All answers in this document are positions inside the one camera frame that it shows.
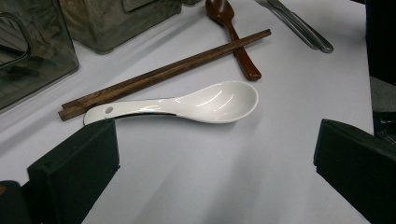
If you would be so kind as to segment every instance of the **wooden chopsticks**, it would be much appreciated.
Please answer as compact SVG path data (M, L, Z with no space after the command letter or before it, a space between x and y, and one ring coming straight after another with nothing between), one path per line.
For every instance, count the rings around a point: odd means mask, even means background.
M220 47L204 51L176 63L168 64L146 74L130 78L116 85L80 97L74 101L62 105L64 110L59 112L59 116L63 121L74 118L87 112L89 109L97 105L107 104L128 94L141 91L168 78L175 77L194 67L211 62L222 55L230 53L235 49L262 39L270 34L271 30L269 29L261 31L257 34L249 35L245 38L235 40Z

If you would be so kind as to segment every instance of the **white table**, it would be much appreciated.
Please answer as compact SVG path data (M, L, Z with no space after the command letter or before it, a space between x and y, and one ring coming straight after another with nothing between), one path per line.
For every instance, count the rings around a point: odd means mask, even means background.
M204 2L107 55L75 43L79 70L0 115L0 179L26 168L82 128L61 104L229 41ZM373 132L365 9L348 0L283 0L334 46L310 49L253 0L230 0L240 37L262 79L258 107L233 124L164 116L116 122L120 166L84 223L367 223L313 164L319 124L335 119ZM226 80L247 81L233 55L122 100L181 96Z

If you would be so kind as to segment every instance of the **brown wooden spoon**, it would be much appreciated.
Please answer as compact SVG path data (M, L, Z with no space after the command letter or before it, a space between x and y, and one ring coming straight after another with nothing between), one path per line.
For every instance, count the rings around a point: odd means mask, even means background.
M206 0L205 8L210 18L227 28L232 41L239 39L232 23L234 16L233 8L227 0ZM233 53L247 80L257 81L262 77L262 74L250 60L244 48L236 49Z

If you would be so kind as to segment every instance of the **white ceramic spoon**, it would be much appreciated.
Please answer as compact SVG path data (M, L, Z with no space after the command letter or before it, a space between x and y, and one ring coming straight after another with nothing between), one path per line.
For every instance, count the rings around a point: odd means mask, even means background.
M228 123L248 115L258 100L259 94L250 84L226 81L177 98L99 105L85 114L84 124L145 114L173 115L206 123Z

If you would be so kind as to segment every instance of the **utensil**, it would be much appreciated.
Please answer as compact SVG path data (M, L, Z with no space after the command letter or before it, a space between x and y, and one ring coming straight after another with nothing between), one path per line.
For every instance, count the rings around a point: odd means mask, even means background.
M84 124L136 115L171 115L206 123L229 123L247 116L259 94L250 84L226 81L177 98L119 102L90 109Z
M278 16L283 22L285 22L286 25L289 26L289 28L299 36L306 45L309 46L311 49L319 49L317 46L317 43L315 42L314 39L310 35L308 35L302 28L296 24L293 20L289 20L285 15L283 15L281 12L279 12L275 7L273 7L271 4L268 3L268 0L255 0L257 3L259 3L261 6L266 7L270 9L276 16Z
M309 34L318 44L321 51L325 53L330 53L334 50L332 44L326 40L322 35L315 31L311 26L308 25L303 19L301 19L297 14L286 8L279 0L268 0L268 3L273 7L277 8L281 13L283 13L287 18L289 18L294 23L298 24L307 34Z
M227 0L206 0L205 8L210 18L227 28L232 41L239 39L238 34L233 28L233 8ZM253 61L250 60L244 48L236 49L233 53L247 80L256 81L262 77L262 74L254 65Z
M158 68L138 77L133 77L119 84L80 97L77 100L62 105L64 110L59 112L59 116L62 120L74 118L87 112L94 106L110 103L114 100L120 99L125 95L143 90L168 78L175 77L182 72L215 60L226 53L230 53L235 49L262 39L270 34L270 30L261 31L255 35L250 35L240 40L235 40L223 46L207 50L187 59L168 64L162 68Z

